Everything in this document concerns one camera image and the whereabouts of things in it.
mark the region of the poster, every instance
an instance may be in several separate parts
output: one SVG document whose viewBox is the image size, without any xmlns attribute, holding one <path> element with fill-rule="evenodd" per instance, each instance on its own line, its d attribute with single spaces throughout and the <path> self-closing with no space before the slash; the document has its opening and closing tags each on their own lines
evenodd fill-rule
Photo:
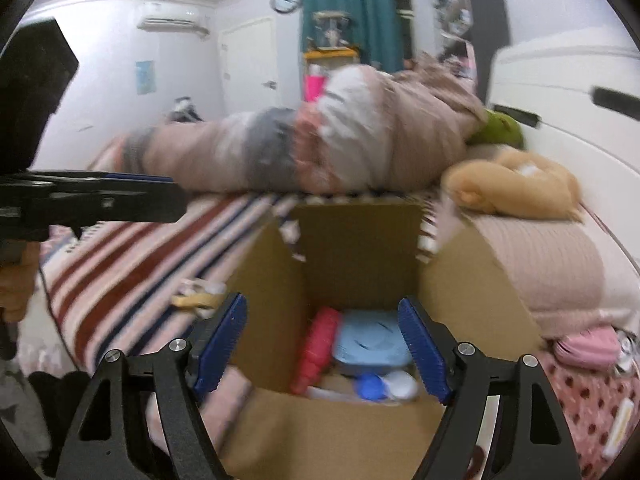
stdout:
<svg viewBox="0 0 640 480">
<path fill-rule="evenodd" d="M 138 95 L 156 91 L 156 68 L 153 61 L 136 62 L 136 88 Z"/>
</svg>

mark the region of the bolt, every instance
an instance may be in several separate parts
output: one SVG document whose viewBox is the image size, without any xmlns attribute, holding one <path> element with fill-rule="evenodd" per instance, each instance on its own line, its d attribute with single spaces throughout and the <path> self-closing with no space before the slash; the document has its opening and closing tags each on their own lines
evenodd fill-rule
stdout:
<svg viewBox="0 0 640 480">
<path fill-rule="evenodd" d="M 187 342 L 184 339 L 174 339 L 169 343 L 169 349 L 173 352 L 179 352 L 184 350 L 187 346 Z"/>
<path fill-rule="evenodd" d="M 530 368 L 535 368 L 536 366 L 538 366 L 538 360 L 533 357 L 533 355 L 525 355 L 522 358 L 522 362 L 524 363 L 525 366 L 528 366 Z"/>
<path fill-rule="evenodd" d="M 122 352 L 120 352 L 120 350 L 115 350 L 115 349 L 109 350 L 104 355 L 104 360 L 107 361 L 108 363 L 114 363 L 120 358 L 121 353 Z"/>
<path fill-rule="evenodd" d="M 473 355 L 476 353 L 476 347 L 471 343 L 460 343 L 458 345 L 458 352 L 462 355 Z"/>
</svg>

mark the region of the wire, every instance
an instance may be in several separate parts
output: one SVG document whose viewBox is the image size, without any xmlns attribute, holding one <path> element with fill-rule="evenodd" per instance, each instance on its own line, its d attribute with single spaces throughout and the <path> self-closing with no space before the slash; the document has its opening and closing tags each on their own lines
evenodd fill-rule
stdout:
<svg viewBox="0 0 640 480">
<path fill-rule="evenodd" d="M 44 277 L 44 271 L 42 270 L 42 266 L 38 266 L 38 271 L 40 273 L 40 279 L 42 280 L 42 288 L 44 290 L 44 295 L 46 298 L 47 310 L 49 311 L 49 315 L 51 316 L 51 320 L 53 321 L 53 325 L 56 327 L 56 332 L 58 333 L 58 337 L 60 338 L 60 342 L 62 343 L 62 347 L 65 349 L 66 355 L 69 357 L 69 360 L 73 364 L 76 371 L 80 371 L 78 364 L 76 364 L 76 360 L 71 355 L 69 348 L 66 346 L 65 339 L 62 337 L 62 332 L 60 332 L 60 327 L 58 326 L 58 322 L 56 321 L 56 316 L 53 314 L 53 309 L 51 307 L 51 297 L 49 295 L 49 288 L 47 287 L 47 280 Z"/>
</svg>

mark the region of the tan plush toy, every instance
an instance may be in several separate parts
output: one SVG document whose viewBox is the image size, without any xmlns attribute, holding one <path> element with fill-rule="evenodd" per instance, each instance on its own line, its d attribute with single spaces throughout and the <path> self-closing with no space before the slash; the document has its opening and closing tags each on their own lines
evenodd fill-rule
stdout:
<svg viewBox="0 0 640 480">
<path fill-rule="evenodd" d="M 508 149 L 494 161 L 462 162 L 445 172 L 442 186 L 458 206 L 473 211 L 581 221 L 576 177 L 535 153 Z"/>
</svg>

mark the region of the yellow shelf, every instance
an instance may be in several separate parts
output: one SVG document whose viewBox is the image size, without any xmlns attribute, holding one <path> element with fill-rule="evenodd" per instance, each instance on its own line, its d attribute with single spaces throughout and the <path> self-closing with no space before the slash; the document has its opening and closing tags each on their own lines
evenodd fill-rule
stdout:
<svg viewBox="0 0 640 480">
<path fill-rule="evenodd" d="M 305 52 L 306 60 L 329 59 L 332 57 L 358 57 L 360 54 L 353 48 L 328 48 L 326 50 L 312 50 Z"/>
</svg>

